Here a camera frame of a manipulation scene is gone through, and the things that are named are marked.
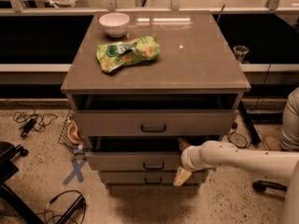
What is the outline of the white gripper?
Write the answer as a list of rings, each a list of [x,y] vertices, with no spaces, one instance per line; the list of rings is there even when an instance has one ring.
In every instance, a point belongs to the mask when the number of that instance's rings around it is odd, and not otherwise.
[[[179,167],[174,179],[173,185],[175,187],[182,186],[192,175],[192,172],[203,170],[205,164],[201,158],[201,148],[191,146],[185,139],[178,139],[179,149],[182,151],[180,159],[184,167]]]

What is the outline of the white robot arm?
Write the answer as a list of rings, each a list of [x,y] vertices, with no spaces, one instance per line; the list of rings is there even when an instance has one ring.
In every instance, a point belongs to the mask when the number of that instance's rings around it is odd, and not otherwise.
[[[238,149],[232,143],[209,140],[192,146],[178,139],[182,150],[173,185],[182,186],[193,172],[220,166],[230,166],[262,175],[270,182],[256,181],[253,188],[286,190],[280,224],[299,223],[299,153],[268,150]]]

